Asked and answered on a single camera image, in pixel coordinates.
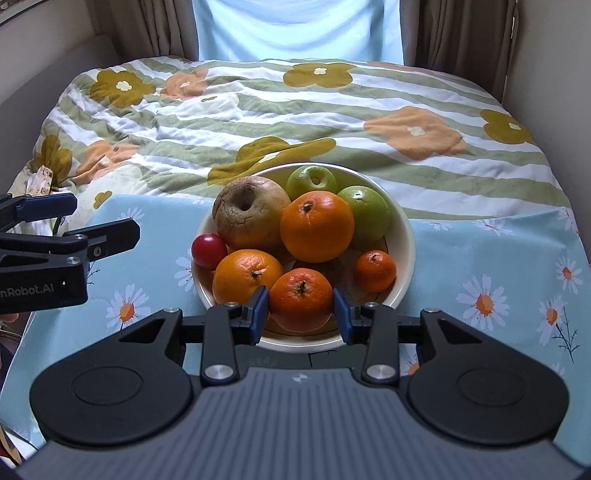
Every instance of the orange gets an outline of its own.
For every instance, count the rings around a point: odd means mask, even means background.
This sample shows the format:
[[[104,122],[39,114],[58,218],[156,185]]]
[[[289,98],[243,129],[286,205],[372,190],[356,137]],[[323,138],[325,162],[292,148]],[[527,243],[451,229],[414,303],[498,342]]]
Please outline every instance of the orange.
[[[351,243],[355,218],[351,208],[334,193],[319,190],[296,198],[283,209],[281,240],[297,260],[328,262]]]
[[[271,288],[283,275],[275,257],[254,249],[236,250],[224,257],[213,275],[213,298],[217,303],[246,303],[256,288]]]
[[[332,314],[333,291],[316,270],[296,268],[284,274],[269,292],[269,313],[281,328],[306,333],[322,327]]]
[[[353,279],[367,293],[383,292],[396,280],[396,264],[386,252],[370,250],[355,262]]]

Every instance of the daisy print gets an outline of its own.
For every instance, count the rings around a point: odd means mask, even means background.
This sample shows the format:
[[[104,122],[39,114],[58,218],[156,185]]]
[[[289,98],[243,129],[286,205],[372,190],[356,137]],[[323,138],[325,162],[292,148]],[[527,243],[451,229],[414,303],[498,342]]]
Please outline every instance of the daisy print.
[[[568,287],[569,291],[575,295],[579,293],[577,285],[583,284],[583,281],[577,278],[577,275],[581,273],[581,269],[577,268],[575,270],[576,264],[576,261],[571,261],[570,258],[566,257],[559,258],[556,262],[556,273],[558,273],[556,278],[562,280],[562,289],[566,290]]]
[[[554,327],[562,323],[565,305],[566,302],[562,300],[561,295],[556,295],[549,301],[540,302],[540,313],[544,319],[536,329],[536,332],[540,334],[540,343],[542,345],[548,344]]]
[[[577,234],[579,230],[577,229],[577,224],[574,221],[574,214],[570,208],[562,207],[558,211],[558,220],[566,220],[564,223],[564,230],[574,230]]]
[[[119,330],[152,314],[150,307],[142,306],[148,301],[148,296],[141,288],[135,289],[135,284],[127,285],[125,294],[115,292],[111,306],[107,308],[107,329],[121,324]]]
[[[197,289],[195,288],[195,282],[193,281],[193,272],[191,271],[191,249],[187,250],[186,257],[180,257],[177,259],[177,265],[182,267],[182,270],[179,270],[174,274],[174,278],[178,280],[178,286],[184,287],[185,291],[189,291],[193,289],[193,293],[197,294]]]
[[[433,229],[437,230],[437,231],[444,230],[447,232],[452,229],[451,225],[448,225],[446,223],[441,223],[441,222],[430,222],[429,225],[431,225],[433,227]]]
[[[505,304],[507,297],[503,296],[504,287],[497,287],[491,292],[492,281],[487,275],[482,276],[482,285],[479,284],[476,277],[463,284],[466,293],[460,293],[457,301],[469,305],[464,311],[462,318],[470,320],[473,327],[479,326],[481,330],[488,328],[494,329],[493,320],[497,325],[505,326],[505,321],[501,317],[509,315],[509,306]]]
[[[558,373],[561,377],[564,376],[564,367],[561,367],[560,364],[552,364],[550,368]]]
[[[133,218],[135,220],[135,223],[137,223],[139,226],[142,226],[142,222],[140,222],[139,220],[143,217],[144,214],[142,213],[142,209],[135,207],[133,209],[128,208],[127,212],[123,212],[119,219],[124,220],[126,218]]]
[[[505,228],[505,221],[504,220],[497,220],[494,218],[489,218],[486,220],[476,220],[475,222],[472,222],[474,225],[476,225],[477,227],[482,228],[483,230],[490,230],[492,232],[495,232],[497,236],[501,236],[501,234],[504,235],[515,235],[513,233],[513,230],[509,230],[508,228]]]

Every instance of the brown curtain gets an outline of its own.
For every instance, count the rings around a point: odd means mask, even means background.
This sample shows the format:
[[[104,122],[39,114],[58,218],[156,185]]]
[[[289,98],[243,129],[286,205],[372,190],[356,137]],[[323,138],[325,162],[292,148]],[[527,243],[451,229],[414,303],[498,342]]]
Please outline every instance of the brown curtain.
[[[110,36],[123,59],[179,56],[198,60],[191,0],[87,0],[98,34]]]
[[[501,101],[516,0],[420,2],[415,66],[471,80]]]

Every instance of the blue fabric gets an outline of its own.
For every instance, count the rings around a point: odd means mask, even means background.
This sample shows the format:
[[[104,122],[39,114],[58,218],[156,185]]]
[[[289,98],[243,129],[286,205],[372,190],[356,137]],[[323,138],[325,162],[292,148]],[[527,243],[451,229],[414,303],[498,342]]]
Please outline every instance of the blue fabric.
[[[208,200],[113,195],[91,223],[132,216],[141,223],[133,251],[97,262],[89,301],[39,312],[30,323],[0,395],[0,421],[36,446],[44,443],[28,406],[36,375],[53,362],[167,306],[204,312],[189,267],[189,247],[210,209]],[[417,262],[399,311],[417,315],[437,306],[554,368],[570,392],[570,408],[557,444],[591,463],[591,271],[569,210],[486,221],[412,220]],[[126,301],[134,310],[121,309]],[[199,369],[200,345],[190,345],[184,368]],[[237,352],[241,370],[271,367],[357,368],[363,347],[313,355],[256,347]],[[412,370],[413,346],[401,349],[403,372]]]
[[[199,60],[403,64],[399,0],[193,0]]]

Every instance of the striped comforter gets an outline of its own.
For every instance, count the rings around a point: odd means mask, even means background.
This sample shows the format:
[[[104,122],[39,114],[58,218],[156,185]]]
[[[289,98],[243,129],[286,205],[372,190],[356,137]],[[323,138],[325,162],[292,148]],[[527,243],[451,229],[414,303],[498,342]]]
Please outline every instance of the striped comforter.
[[[526,127],[473,83],[342,60],[158,57],[83,73],[43,123],[11,193],[51,168],[53,190],[79,201],[66,230],[114,193],[199,202],[238,176],[294,161],[357,170],[411,218],[569,207]],[[41,233],[49,221],[19,230]]]

